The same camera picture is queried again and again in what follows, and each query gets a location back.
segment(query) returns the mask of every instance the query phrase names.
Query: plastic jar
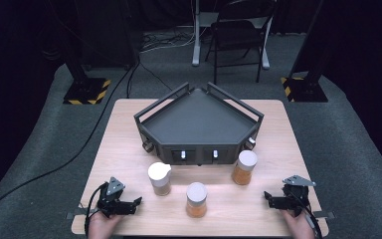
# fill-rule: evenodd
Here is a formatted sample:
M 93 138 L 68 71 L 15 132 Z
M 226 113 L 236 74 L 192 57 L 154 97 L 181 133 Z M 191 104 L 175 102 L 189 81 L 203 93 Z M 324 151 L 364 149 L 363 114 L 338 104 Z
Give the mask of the plastic jar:
M 170 172 L 170 165 L 162 162 L 155 162 L 148 168 L 148 177 L 156 195 L 164 196 L 170 192 Z
M 249 184 L 257 161 L 257 155 L 253 151 L 241 151 L 232 173 L 232 179 L 239 185 Z
M 186 211 L 190 217 L 203 217 L 207 212 L 207 189 L 201 182 L 193 182 L 187 188 Z

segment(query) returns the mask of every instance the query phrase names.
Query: metal chair leg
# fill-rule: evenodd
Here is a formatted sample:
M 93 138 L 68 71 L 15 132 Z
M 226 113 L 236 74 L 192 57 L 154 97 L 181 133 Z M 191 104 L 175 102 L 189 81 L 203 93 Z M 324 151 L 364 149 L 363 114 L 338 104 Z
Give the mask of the metal chair leg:
M 218 49 L 217 49 L 217 43 L 215 42 L 215 79 L 214 79 L 214 84 L 215 85 L 217 85 L 217 53 L 218 53 L 218 51 L 217 51 Z
M 247 49 L 247 52 L 245 52 L 243 58 L 247 57 L 247 54 L 248 54 L 248 52 L 250 52 L 250 49 L 251 49 L 251 48 Z
M 210 47 L 209 47 L 209 51 L 207 52 L 206 59 L 204 60 L 205 62 L 207 62 L 207 59 L 209 58 L 209 54 L 212 51 L 212 44 L 213 44 L 213 37 L 212 37 L 212 40 L 210 40 Z
M 262 69 L 262 64 L 263 64 L 263 48 L 259 52 L 260 52 L 260 55 L 259 55 L 259 68 L 257 69 L 256 83 L 258 83 L 260 81 L 260 71 Z

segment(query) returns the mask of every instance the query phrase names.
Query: jar lid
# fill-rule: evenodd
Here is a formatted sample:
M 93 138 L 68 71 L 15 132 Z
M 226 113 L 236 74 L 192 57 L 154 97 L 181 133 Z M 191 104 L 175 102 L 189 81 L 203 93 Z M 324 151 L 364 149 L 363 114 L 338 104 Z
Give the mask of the jar lid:
M 240 152 L 238 165 L 246 170 L 251 171 L 257 164 L 257 155 L 250 150 L 243 150 Z
M 148 177 L 155 186 L 164 186 L 169 182 L 171 167 L 163 162 L 155 162 L 148 167 Z
M 206 200 L 207 189 L 201 182 L 193 182 L 187 188 L 187 197 L 193 203 L 202 203 Z

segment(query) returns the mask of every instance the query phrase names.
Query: dark background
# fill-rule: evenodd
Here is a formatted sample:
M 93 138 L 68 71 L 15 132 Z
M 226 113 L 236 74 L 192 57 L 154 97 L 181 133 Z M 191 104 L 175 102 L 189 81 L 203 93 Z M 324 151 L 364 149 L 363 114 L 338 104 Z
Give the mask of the dark background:
M 128 24 L 143 31 L 192 21 L 188 0 L 129 2 L 132 18 Z M 213 8 L 212 1 L 201 2 L 202 10 Z M 30 135 L 54 72 L 64 63 L 43 3 L 0 1 L 0 180 Z M 52 3 L 61 21 L 81 36 L 85 29 L 79 23 L 75 1 Z M 313 0 L 279 1 L 271 32 L 307 32 L 317 4 Z M 72 34 L 69 39 L 80 59 L 81 41 Z M 314 68 L 330 39 L 335 49 L 323 74 L 345 91 L 382 154 L 382 1 L 324 1 L 300 53 L 299 68 Z

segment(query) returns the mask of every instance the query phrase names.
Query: table top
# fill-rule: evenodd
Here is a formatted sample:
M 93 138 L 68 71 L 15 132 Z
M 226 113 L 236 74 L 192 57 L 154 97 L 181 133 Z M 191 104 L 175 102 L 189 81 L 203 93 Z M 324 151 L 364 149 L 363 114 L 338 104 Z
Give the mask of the table top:
M 112 110 L 95 163 L 81 199 L 87 206 L 93 192 L 112 176 L 125 189 L 121 201 L 142 196 L 134 215 L 124 217 L 114 234 L 124 236 L 257 236 L 287 237 L 287 225 L 278 210 L 269 208 L 264 191 L 283 196 L 282 180 L 309 175 L 280 101 L 243 100 L 265 115 L 256 147 L 258 163 L 250 184 L 237 185 L 231 174 L 234 164 L 172 165 L 171 191 L 168 195 L 154 194 L 148 178 L 148 167 L 157 156 L 142 148 L 133 115 L 156 100 L 118 100 Z M 207 213 L 191 218 L 185 210 L 186 189 L 192 182 L 202 182 L 208 190 Z M 321 210 L 315 190 L 309 188 L 312 211 Z M 84 215 L 75 217 L 72 231 L 84 234 Z M 324 219 L 319 219 L 323 236 L 328 234 Z

